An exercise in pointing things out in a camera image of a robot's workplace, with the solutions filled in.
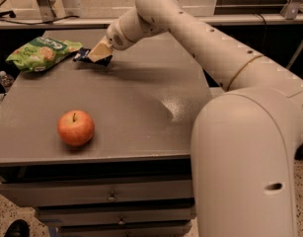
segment drawer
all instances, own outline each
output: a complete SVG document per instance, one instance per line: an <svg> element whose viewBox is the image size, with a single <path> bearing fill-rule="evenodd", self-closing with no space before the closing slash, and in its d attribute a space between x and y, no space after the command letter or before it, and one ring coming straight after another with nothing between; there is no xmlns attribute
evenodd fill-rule
<svg viewBox="0 0 303 237"><path fill-rule="evenodd" d="M189 176L2 184L0 194L31 207L193 198Z"/></svg>
<svg viewBox="0 0 303 237"><path fill-rule="evenodd" d="M59 231L62 237L150 237L174 235L184 236L191 229L189 221L175 221L149 224L131 224L119 227L84 226L62 227Z"/></svg>
<svg viewBox="0 0 303 237"><path fill-rule="evenodd" d="M125 225L140 222L191 220L194 202L190 199L144 201L90 206L41 208L38 219L47 226Z"/></svg>

